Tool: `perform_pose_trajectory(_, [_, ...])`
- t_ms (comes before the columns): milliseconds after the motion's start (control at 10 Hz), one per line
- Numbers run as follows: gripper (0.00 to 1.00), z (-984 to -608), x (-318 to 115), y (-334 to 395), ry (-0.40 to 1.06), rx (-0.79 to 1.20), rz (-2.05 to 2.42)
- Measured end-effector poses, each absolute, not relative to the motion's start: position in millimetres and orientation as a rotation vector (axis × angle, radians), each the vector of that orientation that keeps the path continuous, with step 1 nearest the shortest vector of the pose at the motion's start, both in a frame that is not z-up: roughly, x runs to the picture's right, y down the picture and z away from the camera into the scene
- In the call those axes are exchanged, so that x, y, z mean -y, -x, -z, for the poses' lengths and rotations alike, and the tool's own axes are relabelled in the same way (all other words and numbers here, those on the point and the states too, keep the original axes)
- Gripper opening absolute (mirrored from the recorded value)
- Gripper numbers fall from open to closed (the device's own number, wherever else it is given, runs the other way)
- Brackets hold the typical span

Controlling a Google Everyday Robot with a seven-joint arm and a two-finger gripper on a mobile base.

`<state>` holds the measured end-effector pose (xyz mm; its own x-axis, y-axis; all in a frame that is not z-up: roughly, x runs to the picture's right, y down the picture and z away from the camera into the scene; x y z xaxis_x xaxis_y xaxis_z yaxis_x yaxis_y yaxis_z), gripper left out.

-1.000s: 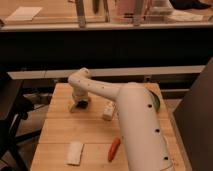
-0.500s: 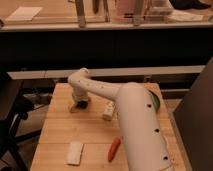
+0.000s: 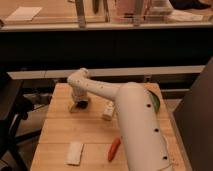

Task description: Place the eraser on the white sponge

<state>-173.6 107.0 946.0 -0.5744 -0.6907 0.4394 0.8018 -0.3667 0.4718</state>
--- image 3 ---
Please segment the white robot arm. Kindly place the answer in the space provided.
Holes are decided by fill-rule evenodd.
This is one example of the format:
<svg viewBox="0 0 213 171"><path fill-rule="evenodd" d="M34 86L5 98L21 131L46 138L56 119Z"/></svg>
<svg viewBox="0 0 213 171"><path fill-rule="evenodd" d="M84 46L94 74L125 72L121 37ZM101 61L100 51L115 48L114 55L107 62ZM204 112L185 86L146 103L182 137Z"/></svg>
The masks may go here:
<svg viewBox="0 0 213 171"><path fill-rule="evenodd" d="M129 171L173 171L152 93L142 84L91 80L86 68L73 72L67 82L74 101L90 92L114 102Z"/></svg>

